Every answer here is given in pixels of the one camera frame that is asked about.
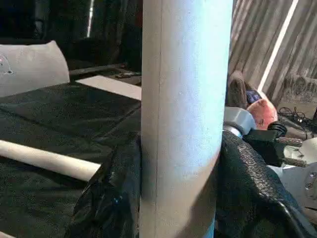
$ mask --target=black wire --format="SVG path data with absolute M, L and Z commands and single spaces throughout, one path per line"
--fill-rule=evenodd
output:
M 312 132 L 312 135 L 314 137 L 314 134 L 313 134 L 315 130 L 314 121 L 312 119 L 307 118 L 305 113 L 298 112 L 296 107 L 294 107 L 293 111 L 287 107 L 280 108 L 278 114 L 280 116 L 286 117 L 290 121 L 299 125 L 305 131 L 306 139 L 308 138 L 307 136 L 308 129 Z

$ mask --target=black fabric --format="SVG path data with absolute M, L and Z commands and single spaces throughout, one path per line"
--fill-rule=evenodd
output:
M 78 83 L 0 99 L 3 111 L 55 131 L 99 142 L 140 106 L 140 101 Z
M 140 137 L 131 134 L 88 182 L 65 238 L 134 238 L 140 201 Z
M 229 237 L 317 237 L 277 174 L 247 143 L 223 133 L 216 219 Z
M 0 140 L 104 166 L 117 145 L 140 130 L 140 102 L 81 84 L 1 98 L 0 107 Z M 17 238 L 64 237 L 85 186 L 1 158 L 0 231 Z

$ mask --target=black plastic sheet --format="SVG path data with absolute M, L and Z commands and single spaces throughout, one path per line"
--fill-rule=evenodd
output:
M 140 130 L 140 102 L 65 84 L 1 98 L 0 125 L 0 140 L 106 166 L 116 147 L 129 141 L 130 132 Z M 86 185 L 1 158 L 0 231 L 17 238 L 64 237 Z M 117 190 L 128 194 L 124 186 Z M 131 207 L 134 221 L 138 204 Z
M 134 238 L 140 201 L 140 137 L 131 134 L 88 182 L 65 238 Z

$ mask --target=white cardboard tube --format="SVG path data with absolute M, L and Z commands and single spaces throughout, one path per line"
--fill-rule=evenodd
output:
M 82 181 L 89 181 L 100 167 L 100 165 L 96 163 L 3 140 L 0 140 L 0 156 Z
M 144 1 L 140 238 L 213 235 L 232 5 Z

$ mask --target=corrugated metal wall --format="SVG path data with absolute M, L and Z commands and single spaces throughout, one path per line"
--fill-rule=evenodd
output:
M 264 91 L 278 105 L 287 91 L 287 101 L 317 97 L 317 1 L 300 0 L 279 49 Z
M 235 0 L 232 14 L 229 73 L 243 72 L 257 87 L 291 0 Z

